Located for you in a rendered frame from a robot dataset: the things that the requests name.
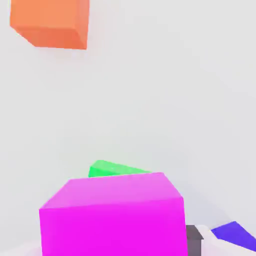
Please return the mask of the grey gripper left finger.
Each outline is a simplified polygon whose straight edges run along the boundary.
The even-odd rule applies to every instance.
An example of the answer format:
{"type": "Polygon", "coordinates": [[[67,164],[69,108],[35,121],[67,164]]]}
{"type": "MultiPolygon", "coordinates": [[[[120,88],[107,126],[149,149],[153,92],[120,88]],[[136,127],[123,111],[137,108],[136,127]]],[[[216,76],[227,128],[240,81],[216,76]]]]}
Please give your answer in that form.
{"type": "Polygon", "coordinates": [[[18,256],[43,256],[41,242],[33,241],[23,244],[18,251],[18,256]]]}

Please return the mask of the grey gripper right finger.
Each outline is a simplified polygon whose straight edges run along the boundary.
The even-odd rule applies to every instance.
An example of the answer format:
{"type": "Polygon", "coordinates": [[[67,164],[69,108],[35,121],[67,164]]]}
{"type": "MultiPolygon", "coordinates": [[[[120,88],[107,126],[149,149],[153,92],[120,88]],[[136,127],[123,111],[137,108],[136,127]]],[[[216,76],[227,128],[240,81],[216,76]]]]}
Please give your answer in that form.
{"type": "Polygon", "coordinates": [[[218,239],[205,225],[186,225],[188,256],[256,256],[256,251],[218,239]]]}

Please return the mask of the small magenta cube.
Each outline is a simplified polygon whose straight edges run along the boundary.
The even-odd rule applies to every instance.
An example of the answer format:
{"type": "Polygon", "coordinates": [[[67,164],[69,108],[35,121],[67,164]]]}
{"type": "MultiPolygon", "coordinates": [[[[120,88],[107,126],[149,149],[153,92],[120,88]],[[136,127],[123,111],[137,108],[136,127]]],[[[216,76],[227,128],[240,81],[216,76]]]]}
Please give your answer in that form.
{"type": "Polygon", "coordinates": [[[39,219],[42,256],[188,256],[184,199],[162,172],[71,179],[39,219]]]}

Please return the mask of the small purple cube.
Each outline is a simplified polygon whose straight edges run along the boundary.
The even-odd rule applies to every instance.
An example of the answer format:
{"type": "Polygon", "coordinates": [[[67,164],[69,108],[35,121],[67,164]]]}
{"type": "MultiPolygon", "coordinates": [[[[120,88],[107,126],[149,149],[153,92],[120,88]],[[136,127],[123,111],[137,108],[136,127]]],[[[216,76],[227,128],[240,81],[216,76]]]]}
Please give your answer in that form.
{"type": "Polygon", "coordinates": [[[218,239],[256,252],[256,238],[236,221],[215,227],[211,231],[218,239]]]}

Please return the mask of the small green cube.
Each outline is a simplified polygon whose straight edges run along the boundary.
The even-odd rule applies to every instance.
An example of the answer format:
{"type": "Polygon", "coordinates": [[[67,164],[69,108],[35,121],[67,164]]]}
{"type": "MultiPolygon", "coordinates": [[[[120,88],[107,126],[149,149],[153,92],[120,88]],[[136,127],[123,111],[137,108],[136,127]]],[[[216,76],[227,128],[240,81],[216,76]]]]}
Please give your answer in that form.
{"type": "Polygon", "coordinates": [[[93,163],[88,172],[89,178],[94,177],[106,177],[106,176],[119,176],[119,175],[131,175],[131,174],[143,174],[150,173],[143,169],[130,167],[122,164],[112,163],[105,160],[97,160],[93,163]]]}

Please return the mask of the large orange box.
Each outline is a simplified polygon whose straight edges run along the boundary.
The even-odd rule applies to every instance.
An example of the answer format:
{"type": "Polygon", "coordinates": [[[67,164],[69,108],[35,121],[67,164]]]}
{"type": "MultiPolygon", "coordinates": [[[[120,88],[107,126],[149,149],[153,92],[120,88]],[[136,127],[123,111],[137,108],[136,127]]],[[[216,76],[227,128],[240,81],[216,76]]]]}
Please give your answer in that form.
{"type": "Polygon", "coordinates": [[[35,47],[85,50],[90,0],[11,0],[10,26],[35,47]]]}

